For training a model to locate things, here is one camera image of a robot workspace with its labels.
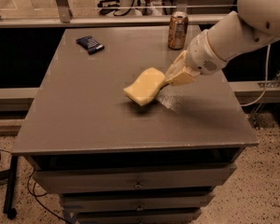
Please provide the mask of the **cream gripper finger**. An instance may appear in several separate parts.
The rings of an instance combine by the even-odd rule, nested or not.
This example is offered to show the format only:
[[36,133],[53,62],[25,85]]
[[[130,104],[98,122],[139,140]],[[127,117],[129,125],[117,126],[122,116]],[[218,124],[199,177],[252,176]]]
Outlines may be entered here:
[[166,76],[173,77],[187,72],[187,52],[183,50],[166,71]]
[[171,86],[180,86],[192,83],[200,72],[194,71],[190,67],[181,68],[170,67],[165,73],[164,82]]

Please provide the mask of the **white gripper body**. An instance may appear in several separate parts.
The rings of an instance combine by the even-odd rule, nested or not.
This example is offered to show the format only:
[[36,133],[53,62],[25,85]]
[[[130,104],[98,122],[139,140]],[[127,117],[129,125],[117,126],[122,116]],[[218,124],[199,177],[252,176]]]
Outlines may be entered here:
[[196,73],[205,76],[213,75],[227,64],[212,50],[208,30],[203,30],[191,40],[187,48],[186,62]]

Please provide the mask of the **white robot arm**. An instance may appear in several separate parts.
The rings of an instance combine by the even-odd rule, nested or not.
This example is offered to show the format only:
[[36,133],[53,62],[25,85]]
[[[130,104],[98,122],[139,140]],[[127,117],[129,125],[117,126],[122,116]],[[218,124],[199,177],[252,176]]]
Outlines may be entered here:
[[233,58],[280,39],[280,0],[237,0],[237,9],[196,35],[164,75],[172,86],[213,75]]

